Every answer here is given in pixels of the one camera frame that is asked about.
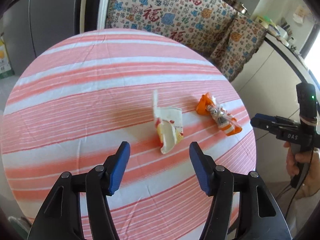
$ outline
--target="candy wrapper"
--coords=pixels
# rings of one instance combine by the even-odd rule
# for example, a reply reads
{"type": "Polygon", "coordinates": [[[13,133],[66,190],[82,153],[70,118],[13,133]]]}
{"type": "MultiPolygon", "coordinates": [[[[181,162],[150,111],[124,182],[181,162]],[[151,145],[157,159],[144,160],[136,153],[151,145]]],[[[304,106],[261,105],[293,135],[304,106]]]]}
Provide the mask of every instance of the candy wrapper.
{"type": "Polygon", "coordinates": [[[202,95],[197,105],[196,112],[200,115],[211,115],[217,123],[218,128],[224,131],[227,136],[242,131],[236,118],[223,109],[210,93],[202,95]]]}
{"type": "Polygon", "coordinates": [[[158,107],[158,93],[153,92],[153,117],[161,142],[161,153],[166,154],[183,139],[182,109],[158,107]]]}

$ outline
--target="refrigerator door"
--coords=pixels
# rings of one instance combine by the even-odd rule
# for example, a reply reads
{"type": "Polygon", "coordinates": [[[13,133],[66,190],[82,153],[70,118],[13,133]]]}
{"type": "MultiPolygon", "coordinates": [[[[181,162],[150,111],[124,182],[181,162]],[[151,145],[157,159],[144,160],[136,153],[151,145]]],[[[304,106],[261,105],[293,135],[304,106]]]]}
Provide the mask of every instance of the refrigerator door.
{"type": "Polygon", "coordinates": [[[21,75],[36,58],[29,22],[29,0],[20,0],[3,15],[4,41],[11,68],[21,75]]]}
{"type": "Polygon", "coordinates": [[[76,34],[75,3],[76,0],[30,0],[30,26],[37,57],[76,34]]]}

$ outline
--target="round table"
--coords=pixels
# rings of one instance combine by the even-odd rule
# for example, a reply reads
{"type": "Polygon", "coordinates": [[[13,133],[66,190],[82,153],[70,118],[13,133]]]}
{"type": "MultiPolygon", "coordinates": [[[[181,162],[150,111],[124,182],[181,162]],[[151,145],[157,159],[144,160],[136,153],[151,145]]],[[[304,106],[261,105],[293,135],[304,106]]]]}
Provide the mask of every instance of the round table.
{"type": "MultiPolygon", "coordinates": [[[[231,84],[196,52],[168,38],[129,29],[83,33],[45,51],[13,88],[3,117],[2,158],[9,185],[33,222],[63,171],[88,172],[122,141],[131,156],[120,189],[108,197],[120,239],[198,239],[211,198],[201,191],[188,148],[232,172],[255,169],[255,139],[247,111],[231,84]],[[160,153],[153,122],[158,106],[183,112],[184,139],[160,153]],[[243,127],[226,137],[210,116],[196,114],[211,92],[243,127]]],[[[238,213],[234,197],[231,223],[238,213]]],[[[84,236],[92,239],[85,195],[84,236]]]]}

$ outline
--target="window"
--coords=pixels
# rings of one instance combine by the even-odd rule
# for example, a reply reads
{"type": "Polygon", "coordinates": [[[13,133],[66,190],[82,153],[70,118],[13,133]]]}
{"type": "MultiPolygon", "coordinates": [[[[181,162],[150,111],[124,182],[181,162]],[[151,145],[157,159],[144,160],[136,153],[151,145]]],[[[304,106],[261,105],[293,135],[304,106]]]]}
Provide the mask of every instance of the window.
{"type": "Polygon", "coordinates": [[[320,35],[318,34],[304,62],[320,82],[320,35]]]}

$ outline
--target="cardboard box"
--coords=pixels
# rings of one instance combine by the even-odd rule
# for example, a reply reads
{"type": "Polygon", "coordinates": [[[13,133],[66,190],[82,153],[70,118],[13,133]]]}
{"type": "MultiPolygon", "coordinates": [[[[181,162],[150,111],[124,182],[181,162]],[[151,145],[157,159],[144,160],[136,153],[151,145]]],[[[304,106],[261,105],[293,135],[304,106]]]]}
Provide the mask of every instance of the cardboard box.
{"type": "Polygon", "coordinates": [[[14,72],[10,66],[7,51],[2,37],[0,38],[0,79],[13,76],[14,72]]]}

